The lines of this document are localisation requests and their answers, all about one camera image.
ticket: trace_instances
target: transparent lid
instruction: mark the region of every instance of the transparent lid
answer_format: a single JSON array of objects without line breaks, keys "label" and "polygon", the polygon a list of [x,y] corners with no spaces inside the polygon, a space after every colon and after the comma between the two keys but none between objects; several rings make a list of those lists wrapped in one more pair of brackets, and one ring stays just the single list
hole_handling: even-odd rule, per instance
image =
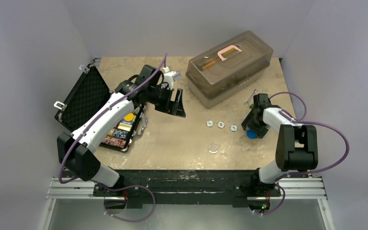
[{"label": "transparent lid", "polygon": [[214,97],[249,77],[245,69],[268,66],[272,53],[268,44],[246,31],[191,59],[187,76],[207,97]]}]

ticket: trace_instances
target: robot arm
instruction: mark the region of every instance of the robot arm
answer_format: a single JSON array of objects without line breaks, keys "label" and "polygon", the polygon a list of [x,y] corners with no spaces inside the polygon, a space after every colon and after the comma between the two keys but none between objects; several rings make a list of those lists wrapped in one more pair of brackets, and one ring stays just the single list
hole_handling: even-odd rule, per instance
[{"label": "robot arm", "polygon": [[[94,152],[104,139],[105,135],[127,114],[134,110],[134,107],[141,103],[155,104],[155,109],[167,114],[185,117],[183,108],[182,95],[183,90],[178,89],[175,101],[170,101],[173,93],[173,81],[179,79],[179,72],[166,73],[166,86],[163,82],[158,85],[160,76],[163,75],[159,71],[154,78],[152,78],[145,87],[134,92],[128,98],[122,100],[110,109],[110,105],[122,98],[125,94],[135,91],[135,89],[144,82],[156,68],[145,65],[139,75],[135,75],[129,80],[125,80],[119,84],[115,92],[105,103],[105,105],[98,110],[98,112],[83,126],[72,132],[71,135],[62,133],[57,138],[58,159],[60,163],[63,161],[67,151],[77,137],[82,134],[82,138],[72,150],[70,156],[67,158],[65,166],[80,177],[83,181],[93,180],[100,182],[108,187],[113,187],[118,182],[120,175],[112,168],[101,164],[94,156]],[[89,129],[87,133],[83,133],[84,129],[90,124],[98,114],[107,110]]]},{"label": "robot arm", "polygon": [[259,169],[259,182],[273,184],[288,171],[307,171],[318,165],[317,131],[314,126],[295,123],[267,94],[253,97],[253,109],[242,122],[257,138],[263,138],[270,128],[278,132],[276,159]]}]

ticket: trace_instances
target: beige tabletop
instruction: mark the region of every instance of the beige tabletop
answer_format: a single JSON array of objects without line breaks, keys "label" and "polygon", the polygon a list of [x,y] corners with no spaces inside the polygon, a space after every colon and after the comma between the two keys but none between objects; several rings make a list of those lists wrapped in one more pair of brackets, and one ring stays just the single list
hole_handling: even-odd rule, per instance
[{"label": "beige tabletop", "polygon": [[[142,137],[134,137],[128,152],[122,153],[99,147],[95,152],[102,163],[114,169],[256,169],[275,158],[277,133],[270,129],[263,139],[249,139],[241,123],[250,112],[243,105],[254,89],[270,95],[288,91],[278,58],[271,60],[263,76],[245,89],[206,109],[187,87],[185,71],[191,57],[167,57],[167,66],[180,71],[182,78],[174,88],[182,88],[186,118],[164,114],[154,110],[148,103],[145,115],[148,127]],[[161,57],[103,57],[99,72],[109,88],[139,74],[143,65],[157,67]],[[290,111],[294,115],[290,97],[286,94],[272,99],[272,104]],[[215,125],[207,127],[206,121]],[[223,121],[225,127],[216,126]],[[230,131],[231,124],[238,126],[237,132]],[[208,152],[208,146],[219,146],[218,153]]]}]

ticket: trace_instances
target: metal wrench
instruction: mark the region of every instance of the metal wrench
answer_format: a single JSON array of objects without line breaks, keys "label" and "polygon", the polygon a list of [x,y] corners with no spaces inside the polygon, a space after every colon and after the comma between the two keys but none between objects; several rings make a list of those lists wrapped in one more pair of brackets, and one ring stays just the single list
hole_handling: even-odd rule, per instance
[{"label": "metal wrench", "polygon": [[255,96],[257,94],[257,89],[254,89],[254,92],[252,93],[252,95],[249,97],[248,101],[244,103],[245,107],[249,107],[249,103],[252,100],[253,96]]}]

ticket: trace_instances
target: blue object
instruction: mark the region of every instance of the blue object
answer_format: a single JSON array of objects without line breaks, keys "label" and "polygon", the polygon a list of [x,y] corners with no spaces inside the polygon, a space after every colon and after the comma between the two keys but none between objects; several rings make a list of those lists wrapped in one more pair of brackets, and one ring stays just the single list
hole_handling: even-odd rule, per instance
[{"label": "blue object", "polygon": [[253,131],[251,131],[250,129],[248,131],[246,131],[246,135],[248,136],[248,138],[250,139],[255,139],[257,137],[257,134],[255,134]]}]

